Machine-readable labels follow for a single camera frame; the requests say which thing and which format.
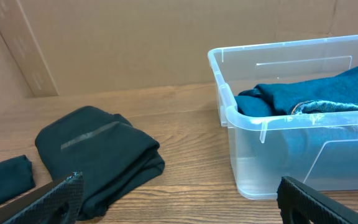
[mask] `dark fabric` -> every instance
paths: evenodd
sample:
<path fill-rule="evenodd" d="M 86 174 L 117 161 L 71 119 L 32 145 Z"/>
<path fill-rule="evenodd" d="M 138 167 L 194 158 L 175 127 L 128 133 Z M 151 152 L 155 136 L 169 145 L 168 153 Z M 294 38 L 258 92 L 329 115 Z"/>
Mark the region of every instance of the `dark fabric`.
<path fill-rule="evenodd" d="M 0 204 L 33 187 L 31 162 L 26 156 L 0 162 Z"/>
<path fill-rule="evenodd" d="M 358 111 L 358 67 L 331 78 L 259 84 L 240 93 L 236 101 L 239 112 L 252 117 Z M 309 178 L 315 174 L 358 178 L 358 150 L 354 150 L 358 149 L 358 125 L 270 130 L 264 143 L 258 131 L 245 129 L 239 134 L 243 145 L 263 160 L 266 172 L 273 176 L 304 179 L 312 167 Z"/>
<path fill-rule="evenodd" d="M 331 78 L 259 84 L 239 93 L 236 101 L 240 113 L 253 117 L 299 114 L 293 110 L 299 103 L 304 104 L 303 111 L 307 113 L 358 110 L 358 67 Z M 327 101 L 332 106 L 330 110 L 324 107 Z"/>
<path fill-rule="evenodd" d="M 35 145 L 52 179 L 82 172 L 79 220 L 103 216 L 109 205 L 163 172 L 159 143 L 119 114 L 91 106 L 47 126 Z"/>

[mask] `wooden tabletop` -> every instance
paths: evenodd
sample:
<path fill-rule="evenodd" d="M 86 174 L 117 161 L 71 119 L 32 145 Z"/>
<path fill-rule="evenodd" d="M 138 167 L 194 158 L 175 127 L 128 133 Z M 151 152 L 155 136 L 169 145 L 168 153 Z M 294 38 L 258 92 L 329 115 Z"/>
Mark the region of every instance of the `wooden tabletop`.
<path fill-rule="evenodd" d="M 0 162 L 25 154 L 37 187 L 50 182 L 34 139 L 85 105 L 120 113 L 151 135 L 166 164 L 161 176 L 111 205 L 105 217 L 84 223 L 282 223 L 275 200 L 237 192 L 212 84 L 25 100 L 0 116 Z M 358 191 L 327 195 L 358 212 Z"/>

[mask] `black folded shirt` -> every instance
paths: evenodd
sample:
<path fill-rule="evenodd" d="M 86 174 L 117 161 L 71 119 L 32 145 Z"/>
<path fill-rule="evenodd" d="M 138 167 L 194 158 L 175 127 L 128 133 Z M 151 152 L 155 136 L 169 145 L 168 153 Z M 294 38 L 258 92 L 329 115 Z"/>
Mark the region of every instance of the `black folded shirt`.
<path fill-rule="evenodd" d="M 0 162 L 0 204 L 33 187 L 31 162 L 26 156 Z"/>
<path fill-rule="evenodd" d="M 79 220 L 103 216 L 109 205 L 163 172 L 159 143 L 119 114 L 80 108 L 47 126 L 35 145 L 52 179 L 82 172 Z"/>

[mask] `plastic bin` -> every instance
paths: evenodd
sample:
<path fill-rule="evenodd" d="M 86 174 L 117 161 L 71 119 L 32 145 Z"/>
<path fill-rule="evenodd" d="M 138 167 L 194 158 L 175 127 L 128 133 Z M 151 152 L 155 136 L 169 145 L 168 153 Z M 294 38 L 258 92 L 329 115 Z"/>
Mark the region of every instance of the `plastic bin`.
<path fill-rule="evenodd" d="M 234 99 L 258 83 L 331 77 L 358 66 L 358 35 L 223 47 L 208 58 L 241 195 L 275 198 L 284 175 L 316 190 L 358 189 L 358 131 L 337 134 L 358 130 L 358 111 L 253 118 L 238 113 Z"/>

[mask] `translucent plastic bin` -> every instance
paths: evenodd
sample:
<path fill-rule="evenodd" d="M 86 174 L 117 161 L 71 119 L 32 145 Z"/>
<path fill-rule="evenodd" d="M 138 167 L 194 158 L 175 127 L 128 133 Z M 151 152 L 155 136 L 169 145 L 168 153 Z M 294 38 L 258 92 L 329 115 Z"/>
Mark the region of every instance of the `translucent plastic bin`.
<path fill-rule="evenodd" d="M 275 198 L 284 175 L 316 190 L 358 189 L 358 111 L 253 118 L 238 113 L 234 99 L 258 83 L 331 77 L 358 66 L 358 35 L 223 47 L 208 58 L 240 194 Z M 355 131 L 344 136 L 339 129 Z"/>

